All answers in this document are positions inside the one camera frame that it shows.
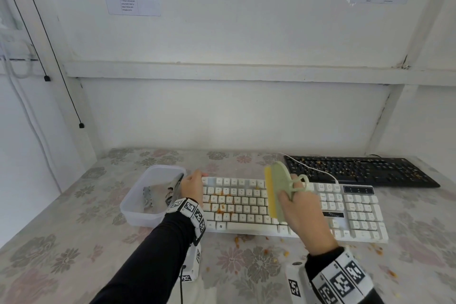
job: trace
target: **table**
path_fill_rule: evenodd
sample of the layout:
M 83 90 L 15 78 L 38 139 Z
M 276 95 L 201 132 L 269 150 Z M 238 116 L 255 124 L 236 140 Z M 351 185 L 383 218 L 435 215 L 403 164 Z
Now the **table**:
M 88 303 L 151 231 L 129 226 L 119 210 L 148 166 L 259 179 L 280 159 L 265 152 L 109 151 L 0 249 L 0 302 Z M 350 247 L 386 303 L 456 304 L 456 186 L 410 160 L 442 188 L 376 189 L 390 242 Z M 296 238 L 207 233 L 200 274 L 206 288 L 217 288 L 218 303 L 291 303 L 284 265 L 305 258 Z

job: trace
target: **white keyboard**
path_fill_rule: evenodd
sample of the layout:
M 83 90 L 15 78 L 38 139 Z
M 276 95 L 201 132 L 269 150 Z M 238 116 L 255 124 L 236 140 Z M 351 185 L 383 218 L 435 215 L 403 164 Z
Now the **white keyboard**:
M 203 177 L 208 232 L 298 237 L 286 222 L 271 218 L 265 180 Z M 369 185 L 310 183 L 339 241 L 387 243 L 379 200 Z

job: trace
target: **wrist strap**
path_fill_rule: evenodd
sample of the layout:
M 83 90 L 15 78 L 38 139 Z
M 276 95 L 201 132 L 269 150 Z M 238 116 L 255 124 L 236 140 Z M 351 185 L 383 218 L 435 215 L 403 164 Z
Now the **wrist strap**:
M 312 280 L 312 283 L 323 302 L 328 304 L 359 303 L 373 288 L 371 278 L 347 247 Z
M 180 198 L 168 208 L 166 214 L 177 211 L 190 218 L 192 225 L 195 227 L 195 239 L 193 240 L 193 244 L 195 246 L 198 245 L 202 235 L 206 231 L 206 222 L 204 221 L 203 210 L 194 199 Z

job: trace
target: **black sleeve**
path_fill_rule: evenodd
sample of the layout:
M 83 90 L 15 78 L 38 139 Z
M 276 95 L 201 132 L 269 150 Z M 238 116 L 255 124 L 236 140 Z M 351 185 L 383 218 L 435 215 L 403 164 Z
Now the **black sleeve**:
M 194 237 L 189 218 L 166 214 L 90 304 L 165 304 Z
M 344 252 L 343 247 L 338 247 L 332 251 L 329 251 L 322 255 L 307 257 L 307 262 L 305 263 L 305 272 L 307 277 L 311 280 L 315 278 L 319 272 L 325 269 L 331 262 L 338 258 Z M 318 297 L 318 299 L 323 303 L 320 294 L 317 292 L 315 286 L 312 284 L 312 288 Z M 375 289 L 369 292 L 369 294 L 361 301 L 359 304 L 384 304 L 379 294 Z

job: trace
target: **transparent plastic box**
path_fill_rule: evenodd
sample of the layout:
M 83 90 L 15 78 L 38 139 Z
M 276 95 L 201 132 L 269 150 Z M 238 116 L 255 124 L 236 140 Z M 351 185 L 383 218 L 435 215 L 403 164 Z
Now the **transparent plastic box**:
M 163 203 L 159 204 L 163 209 L 156 214 L 144 213 L 143 190 L 147 186 L 166 185 L 178 174 L 186 176 L 186 170 L 179 166 L 154 165 L 145 170 L 140 178 L 134 183 L 120 204 L 120 211 L 131 226 L 156 227 L 163 220 L 166 211 L 165 195 Z M 173 194 L 171 204 L 176 200 L 176 192 Z

